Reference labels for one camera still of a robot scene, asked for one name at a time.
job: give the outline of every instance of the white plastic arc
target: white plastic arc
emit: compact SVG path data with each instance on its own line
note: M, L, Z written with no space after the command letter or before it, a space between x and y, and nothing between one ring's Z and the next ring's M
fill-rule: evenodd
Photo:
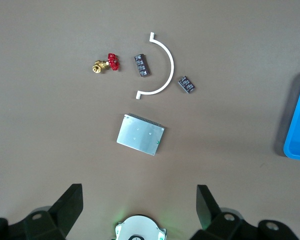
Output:
M149 41L151 43L157 44L160 47L162 47L165 50L166 54L168 54L170 62L171 62L171 72L170 72L170 76L169 76L168 80L166 81L166 83L162 87L160 87L158 90L155 90L155 91L138 91L136 93L136 97L135 97L136 99L140 99L142 94L143 95L153 95L153 94L160 93L163 89L165 89L169 85L169 83L171 82L172 76L174 75L174 71L175 71L175 63L174 63L174 59L172 58L172 55L171 55L170 51L161 42L155 40L155 33L154 32L150 33L150 40Z

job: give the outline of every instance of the metal plate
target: metal plate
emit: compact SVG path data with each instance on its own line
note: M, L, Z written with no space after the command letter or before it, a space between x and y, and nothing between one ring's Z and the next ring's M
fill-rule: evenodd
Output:
M156 122L129 113L124 115L116 142L155 155L164 130Z

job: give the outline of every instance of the red valve handle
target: red valve handle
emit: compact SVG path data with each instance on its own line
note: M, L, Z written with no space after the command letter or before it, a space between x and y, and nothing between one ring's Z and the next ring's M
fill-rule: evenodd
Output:
M120 63L117 56L113 53L108 54L108 62L112 70L116 71L119 69Z

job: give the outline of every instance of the black plastic part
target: black plastic part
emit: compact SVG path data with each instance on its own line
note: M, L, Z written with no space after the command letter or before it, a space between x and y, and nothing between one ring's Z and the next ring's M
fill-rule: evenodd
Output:
M144 54L139 54L134 57L136 66L138 67L139 73L141 77L149 76L150 69L146 60L146 56Z
M65 240L83 210L81 184L72 184L48 211L36 211L8 226L0 218L0 240Z
M75 224L83 208L82 185L72 184L48 210L48 213L66 236Z
M255 227L231 212L221 212L206 185L197 186L196 211L203 230L190 240L299 240L282 222L262 220Z
M195 85L193 85L192 82L186 76L183 76L178 83L188 94L196 88Z
M221 213L220 207L206 185L198 185L196 188L196 213L204 230Z

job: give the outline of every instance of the brass valve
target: brass valve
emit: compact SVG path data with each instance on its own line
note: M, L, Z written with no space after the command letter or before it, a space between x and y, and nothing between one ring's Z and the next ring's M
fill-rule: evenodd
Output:
M94 63L92 70L98 74L102 69L112 68L112 70L116 71L119 69L120 63L117 56L113 53L108 54L108 61L98 60Z

